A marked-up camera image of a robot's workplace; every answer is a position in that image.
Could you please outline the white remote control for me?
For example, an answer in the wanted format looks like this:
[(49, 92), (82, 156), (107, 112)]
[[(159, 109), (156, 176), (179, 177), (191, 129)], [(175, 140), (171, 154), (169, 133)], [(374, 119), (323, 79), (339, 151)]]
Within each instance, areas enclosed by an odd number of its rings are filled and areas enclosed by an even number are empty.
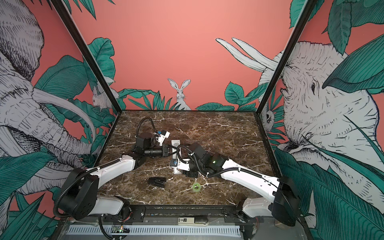
[(181, 175), (181, 171), (178, 169), (178, 163), (179, 159), (175, 151), (177, 150), (177, 146), (181, 144), (180, 140), (171, 140), (171, 145), (172, 145), (172, 158), (170, 161), (170, 167), (173, 169), (174, 175)]

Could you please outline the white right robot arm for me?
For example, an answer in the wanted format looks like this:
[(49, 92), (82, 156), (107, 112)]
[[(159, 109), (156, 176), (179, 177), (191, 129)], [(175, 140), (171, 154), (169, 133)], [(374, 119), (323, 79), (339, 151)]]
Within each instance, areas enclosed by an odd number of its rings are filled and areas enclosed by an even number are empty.
[(258, 199), (247, 198), (241, 204), (241, 213), (249, 218), (273, 217), (280, 223), (293, 227), (300, 215), (299, 191), (291, 178), (263, 175), (234, 162), (220, 154), (204, 154), (202, 159), (189, 153), (187, 159), (177, 154), (178, 162), (188, 172), (197, 172), (206, 178), (221, 178), (257, 193)]

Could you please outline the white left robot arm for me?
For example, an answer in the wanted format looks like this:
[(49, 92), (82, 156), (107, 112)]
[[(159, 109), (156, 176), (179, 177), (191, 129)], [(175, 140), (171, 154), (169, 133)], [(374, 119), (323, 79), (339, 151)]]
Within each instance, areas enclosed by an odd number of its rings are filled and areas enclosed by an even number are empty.
[(173, 155), (173, 147), (164, 144), (170, 132), (141, 133), (134, 147), (120, 158), (87, 170), (76, 168), (70, 172), (61, 193), (54, 203), (54, 215), (81, 220), (89, 215), (111, 215), (119, 222), (130, 219), (132, 210), (122, 197), (103, 197), (98, 190), (105, 183), (142, 166), (148, 158)]

